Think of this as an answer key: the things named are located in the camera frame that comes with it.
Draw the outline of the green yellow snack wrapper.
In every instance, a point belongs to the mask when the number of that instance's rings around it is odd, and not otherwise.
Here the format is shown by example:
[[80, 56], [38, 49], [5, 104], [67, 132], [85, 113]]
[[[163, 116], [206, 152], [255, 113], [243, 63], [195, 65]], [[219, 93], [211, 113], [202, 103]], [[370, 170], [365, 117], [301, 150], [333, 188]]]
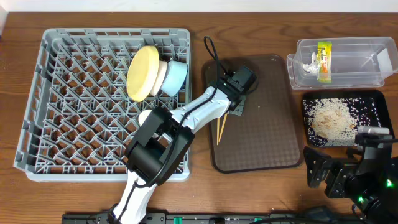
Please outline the green yellow snack wrapper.
[[331, 83], [331, 42], [319, 42], [318, 43], [318, 81], [320, 83]]

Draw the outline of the pink white bowl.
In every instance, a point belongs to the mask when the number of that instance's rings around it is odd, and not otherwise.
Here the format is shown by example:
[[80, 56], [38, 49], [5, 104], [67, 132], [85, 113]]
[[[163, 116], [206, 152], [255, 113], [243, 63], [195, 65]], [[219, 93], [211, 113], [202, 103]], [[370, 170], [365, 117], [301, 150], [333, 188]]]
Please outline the pink white bowl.
[[165, 74], [167, 71], [167, 62], [165, 61], [160, 61], [159, 62], [159, 68], [158, 68], [158, 72], [157, 72], [157, 76], [155, 79], [155, 83], [154, 86], [152, 87], [150, 94], [152, 96], [156, 96], [163, 84], [164, 78], [165, 78]]

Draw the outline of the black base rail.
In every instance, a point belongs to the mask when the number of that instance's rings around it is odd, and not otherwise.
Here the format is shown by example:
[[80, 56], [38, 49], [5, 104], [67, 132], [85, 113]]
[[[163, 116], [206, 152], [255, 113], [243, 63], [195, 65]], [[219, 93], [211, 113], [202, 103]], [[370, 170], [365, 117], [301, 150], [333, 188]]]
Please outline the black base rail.
[[[187, 214], [166, 214], [166, 213], [148, 213], [141, 223], [145, 224], [207, 224], [207, 223], [225, 223], [225, 224], [239, 224], [252, 223], [268, 218], [299, 218], [296, 214], [278, 214], [273, 213], [269, 215], [220, 215], [220, 214], [206, 214], [206, 215], [187, 215]], [[64, 214], [61, 219], [61, 224], [94, 224], [94, 223], [111, 223], [108, 214]]]

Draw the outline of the wooden chopstick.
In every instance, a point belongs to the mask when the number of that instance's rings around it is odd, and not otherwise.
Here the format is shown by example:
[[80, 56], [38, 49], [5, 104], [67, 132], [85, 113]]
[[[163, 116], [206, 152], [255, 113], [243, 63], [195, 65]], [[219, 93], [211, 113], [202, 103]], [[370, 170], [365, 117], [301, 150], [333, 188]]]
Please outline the wooden chopstick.
[[216, 126], [216, 145], [219, 145], [220, 138], [220, 118], [217, 118], [217, 126]]
[[224, 114], [224, 116], [223, 116], [223, 122], [222, 122], [222, 123], [220, 122], [220, 138], [219, 138], [219, 143], [220, 143], [221, 138], [222, 138], [222, 135], [223, 135], [223, 131], [224, 131], [224, 127], [225, 127], [225, 124], [226, 124], [226, 119], [227, 119], [227, 117], [228, 117], [228, 113]]

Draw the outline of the spilled rice food waste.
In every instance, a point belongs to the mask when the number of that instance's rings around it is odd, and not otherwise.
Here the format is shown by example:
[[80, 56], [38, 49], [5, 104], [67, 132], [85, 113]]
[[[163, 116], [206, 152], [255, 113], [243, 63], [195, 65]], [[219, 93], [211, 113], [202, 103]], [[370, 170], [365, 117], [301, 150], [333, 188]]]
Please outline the spilled rice food waste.
[[372, 98], [303, 100], [308, 141], [315, 147], [353, 146], [360, 126], [381, 126]]

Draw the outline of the white cup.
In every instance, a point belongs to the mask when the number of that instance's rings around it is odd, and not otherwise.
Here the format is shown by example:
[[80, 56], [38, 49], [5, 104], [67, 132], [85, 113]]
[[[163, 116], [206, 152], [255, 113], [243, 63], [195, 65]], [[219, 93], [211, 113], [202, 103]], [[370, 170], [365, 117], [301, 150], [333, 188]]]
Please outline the white cup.
[[148, 118], [148, 116], [150, 115], [150, 113], [152, 112], [152, 110], [144, 110], [142, 111], [139, 116], [138, 116], [138, 122], [140, 125], [143, 125], [143, 123], [145, 122], [145, 120]]

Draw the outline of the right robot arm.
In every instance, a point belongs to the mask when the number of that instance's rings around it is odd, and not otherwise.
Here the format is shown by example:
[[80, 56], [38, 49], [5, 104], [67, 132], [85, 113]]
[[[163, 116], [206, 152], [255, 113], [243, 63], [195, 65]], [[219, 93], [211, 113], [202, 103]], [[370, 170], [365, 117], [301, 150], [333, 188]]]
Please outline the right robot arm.
[[326, 183], [330, 199], [349, 198], [370, 223], [397, 223], [397, 158], [392, 148], [365, 147], [358, 155], [331, 157], [316, 149], [303, 150], [307, 185]]

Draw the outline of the dark brown serving tray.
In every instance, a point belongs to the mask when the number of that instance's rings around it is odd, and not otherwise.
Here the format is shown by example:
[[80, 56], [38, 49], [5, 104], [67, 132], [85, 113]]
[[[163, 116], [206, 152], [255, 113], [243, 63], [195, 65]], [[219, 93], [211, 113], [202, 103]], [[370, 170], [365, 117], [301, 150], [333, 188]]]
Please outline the dark brown serving tray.
[[246, 96], [243, 115], [228, 113], [218, 146], [217, 119], [209, 124], [213, 167], [222, 174], [297, 167], [302, 161], [303, 125], [284, 59], [267, 54], [221, 63], [228, 71], [246, 66], [257, 76], [257, 83], [256, 90]]

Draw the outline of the light blue bowl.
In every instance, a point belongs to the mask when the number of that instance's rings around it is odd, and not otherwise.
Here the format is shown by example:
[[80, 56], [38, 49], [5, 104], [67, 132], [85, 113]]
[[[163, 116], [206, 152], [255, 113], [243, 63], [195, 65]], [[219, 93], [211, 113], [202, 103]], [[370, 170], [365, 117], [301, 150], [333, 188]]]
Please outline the light blue bowl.
[[161, 90], [170, 97], [175, 96], [186, 80], [188, 65], [178, 61], [169, 61]]

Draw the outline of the yellow round plate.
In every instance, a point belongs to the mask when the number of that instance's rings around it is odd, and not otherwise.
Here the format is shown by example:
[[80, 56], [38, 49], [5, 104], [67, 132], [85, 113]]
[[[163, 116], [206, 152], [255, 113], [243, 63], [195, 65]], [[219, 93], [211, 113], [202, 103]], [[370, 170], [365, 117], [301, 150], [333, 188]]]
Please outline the yellow round plate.
[[159, 69], [159, 52], [155, 46], [144, 46], [130, 64], [126, 90], [135, 102], [143, 101], [154, 86]]

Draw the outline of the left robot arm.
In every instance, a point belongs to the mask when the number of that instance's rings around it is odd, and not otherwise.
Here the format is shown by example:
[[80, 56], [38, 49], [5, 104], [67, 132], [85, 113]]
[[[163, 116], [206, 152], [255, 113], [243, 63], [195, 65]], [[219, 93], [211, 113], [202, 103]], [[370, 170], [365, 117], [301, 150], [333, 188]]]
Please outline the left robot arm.
[[205, 92], [175, 110], [157, 107], [127, 145], [127, 184], [123, 196], [108, 215], [109, 223], [140, 223], [156, 187], [175, 172], [204, 125], [234, 110], [256, 82], [245, 66], [218, 77]]

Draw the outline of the clear plastic bin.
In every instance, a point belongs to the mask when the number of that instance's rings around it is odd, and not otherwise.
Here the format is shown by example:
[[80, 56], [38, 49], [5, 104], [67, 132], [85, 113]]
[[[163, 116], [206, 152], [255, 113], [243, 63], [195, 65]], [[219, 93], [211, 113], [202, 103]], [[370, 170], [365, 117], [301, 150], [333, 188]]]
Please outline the clear plastic bin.
[[[319, 42], [331, 42], [331, 83], [320, 83], [318, 73], [304, 71], [312, 62]], [[289, 81], [294, 90], [375, 88], [397, 73], [397, 46], [391, 37], [343, 37], [302, 39], [297, 51], [287, 56]]]

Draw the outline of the white tissue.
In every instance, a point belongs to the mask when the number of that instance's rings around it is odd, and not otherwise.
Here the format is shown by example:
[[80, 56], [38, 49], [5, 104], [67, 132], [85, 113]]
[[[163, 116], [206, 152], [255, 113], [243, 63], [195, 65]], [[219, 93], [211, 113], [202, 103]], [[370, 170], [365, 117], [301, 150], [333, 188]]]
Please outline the white tissue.
[[303, 64], [302, 67], [305, 72], [316, 74], [319, 71], [318, 56], [315, 52], [311, 55], [312, 62], [310, 64]]

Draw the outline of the black rectangular tray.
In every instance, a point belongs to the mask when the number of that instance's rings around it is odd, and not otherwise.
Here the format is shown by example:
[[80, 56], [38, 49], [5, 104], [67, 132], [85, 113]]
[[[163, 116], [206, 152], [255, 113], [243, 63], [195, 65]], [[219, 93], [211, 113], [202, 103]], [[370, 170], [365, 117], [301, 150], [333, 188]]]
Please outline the black rectangular tray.
[[[390, 134], [394, 134], [391, 119], [389, 117], [389, 112], [387, 109], [387, 104], [385, 101], [384, 95], [378, 90], [340, 90], [340, 91], [316, 91], [311, 93], [306, 93], [303, 96], [303, 100], [306, 99], [316, 99], [316, 98], [358, 98], [358, 97], [368, 97], [372, 98], [376, 103], [376, 108], [379, 113], [379, 117], [381, 120], [381, 126], [383, 128], [388, 128], [390, 130]], [[305, 126], [305, 132], [308, 141], [307, 129]]]

